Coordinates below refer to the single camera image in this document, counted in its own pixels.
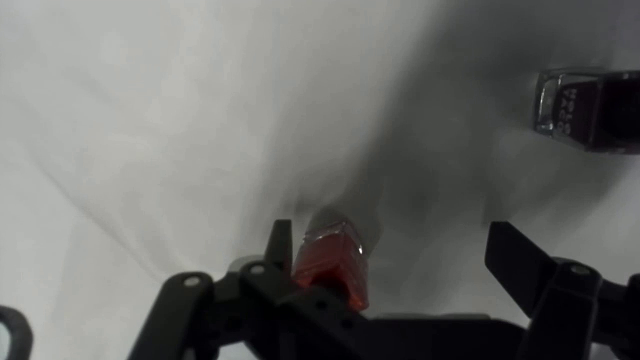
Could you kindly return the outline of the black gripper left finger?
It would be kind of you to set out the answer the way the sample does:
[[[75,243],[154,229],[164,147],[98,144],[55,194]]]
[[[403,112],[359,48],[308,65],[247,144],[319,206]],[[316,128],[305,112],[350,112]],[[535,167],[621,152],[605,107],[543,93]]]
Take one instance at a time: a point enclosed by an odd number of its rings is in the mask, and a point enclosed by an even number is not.
[[[277,220],[262,258],[219,280],[203,271],[167,278],[126,360],[218,360],[231,344],[258,360],[363,360],[362,311],[321,286],[293,281],[301,242]]]

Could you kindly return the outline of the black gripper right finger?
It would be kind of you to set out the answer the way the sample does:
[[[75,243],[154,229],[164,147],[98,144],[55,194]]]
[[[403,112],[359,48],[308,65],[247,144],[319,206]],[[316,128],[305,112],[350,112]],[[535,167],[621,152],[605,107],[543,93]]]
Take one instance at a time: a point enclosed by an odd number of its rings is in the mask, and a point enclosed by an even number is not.
[[[640,360],[640,274],[623,284],[550,255],[510,221],[491,221],[483,263],[530,323],[518,360],[589,360],[593,344]]]

